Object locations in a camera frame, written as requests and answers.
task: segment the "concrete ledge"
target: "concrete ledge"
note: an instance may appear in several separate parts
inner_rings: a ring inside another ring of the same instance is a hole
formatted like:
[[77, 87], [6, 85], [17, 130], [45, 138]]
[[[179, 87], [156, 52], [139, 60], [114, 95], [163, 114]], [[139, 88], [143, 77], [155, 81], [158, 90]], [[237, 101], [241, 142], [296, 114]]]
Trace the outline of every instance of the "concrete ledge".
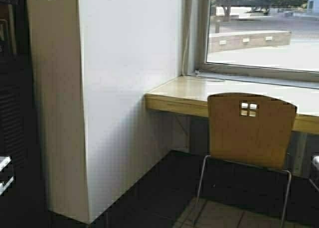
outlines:
[[211, 53], [254, 47], [289, 45], [290, 40], [290, 31], [259, 30], [213, 33], [209, 35], [208, 52]]

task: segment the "window sill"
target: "window sill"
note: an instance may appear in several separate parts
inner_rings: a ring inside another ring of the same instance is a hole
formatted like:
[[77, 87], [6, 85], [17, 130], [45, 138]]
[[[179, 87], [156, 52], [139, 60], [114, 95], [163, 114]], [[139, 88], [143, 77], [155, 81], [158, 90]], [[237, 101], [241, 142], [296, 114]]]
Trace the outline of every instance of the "window sill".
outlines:
[[[190, 76], [196, 76], [195, 72], [190, 73]], [[221, 80], [233, 80], [242, 81], [250, 83], [260, 83], [269, 85], [281, 85], [281, 86], [291, 86], [299, 88], [309, 88], [309, 89], [319, 89], [318, 82], [308, 82], [308, 81], [298, 81], [298, 80], [284, 80], [275, 78], [265, 78], [265, 77], [252, 77], [244, 75], [227, 75], [214, 72], [204, 72], [201, 71], [198, 75], [199, 77], [205, 77], [210, 79], [221, 79]]]

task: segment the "wooden chair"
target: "wooden chair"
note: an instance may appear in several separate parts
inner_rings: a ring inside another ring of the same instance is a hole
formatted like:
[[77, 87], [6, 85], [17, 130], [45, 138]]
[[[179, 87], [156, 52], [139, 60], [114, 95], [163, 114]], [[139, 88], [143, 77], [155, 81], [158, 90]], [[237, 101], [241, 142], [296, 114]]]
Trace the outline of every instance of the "wooden chair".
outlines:
[[195, 210], [209, 157], [254, 165], [288, 174], [282, 228], [292, 179], [291, 172], [282, 169], [296, 111], [297, 107], [290, 103], [262, 95], [223, 93], [209, 96], [210, 155], [203, 162]]

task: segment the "window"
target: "window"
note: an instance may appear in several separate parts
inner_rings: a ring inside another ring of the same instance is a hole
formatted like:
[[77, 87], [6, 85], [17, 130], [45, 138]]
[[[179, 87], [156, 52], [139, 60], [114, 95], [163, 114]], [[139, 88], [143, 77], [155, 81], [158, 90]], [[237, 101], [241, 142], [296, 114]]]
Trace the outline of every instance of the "window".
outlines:
[[319, 81], [319, 0], [206, 1], [200, 69]]

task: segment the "glass pane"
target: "glass pane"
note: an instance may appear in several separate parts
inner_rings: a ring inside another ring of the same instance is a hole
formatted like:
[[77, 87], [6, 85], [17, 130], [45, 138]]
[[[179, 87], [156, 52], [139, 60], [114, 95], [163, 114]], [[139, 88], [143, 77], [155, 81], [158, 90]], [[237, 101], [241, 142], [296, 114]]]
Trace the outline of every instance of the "glass pane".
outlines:
[[319, 71], [319, 0], [211, 0], [207, 62]]

